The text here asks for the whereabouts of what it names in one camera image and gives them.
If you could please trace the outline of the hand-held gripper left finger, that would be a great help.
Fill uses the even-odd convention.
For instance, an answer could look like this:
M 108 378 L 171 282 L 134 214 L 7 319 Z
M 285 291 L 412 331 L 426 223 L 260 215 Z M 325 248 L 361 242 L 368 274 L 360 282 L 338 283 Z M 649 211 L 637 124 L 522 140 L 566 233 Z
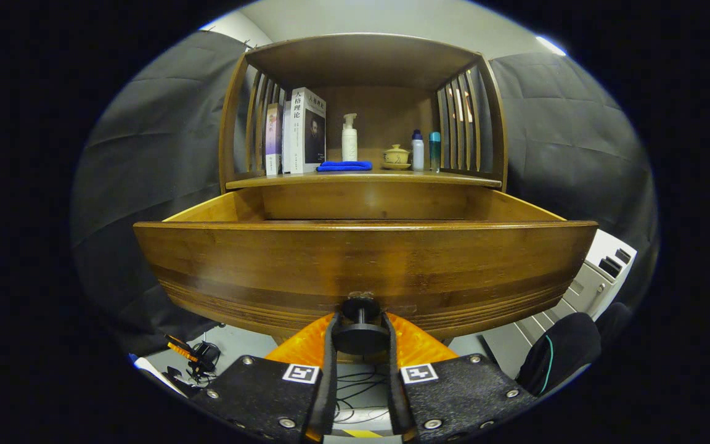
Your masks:
M 231 428 L 233 443 L 321 443 L 332 431 L 338 314 L 304 327 L 276 349 L 279 359 L 240 356 L 190 405 Z

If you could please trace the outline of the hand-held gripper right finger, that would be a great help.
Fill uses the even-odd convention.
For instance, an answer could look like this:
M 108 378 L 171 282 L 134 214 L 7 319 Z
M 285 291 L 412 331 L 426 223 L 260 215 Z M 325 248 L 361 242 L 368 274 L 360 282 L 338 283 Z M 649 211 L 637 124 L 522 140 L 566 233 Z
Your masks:
M 382 323 L 389 334 L 387 409 L 403 443 L 473 443 L 536 404 L 536 396 L 484 354 L 449 351 L 445 360 L 402 363 L 408 352 L 443 344 L 389 312 Z

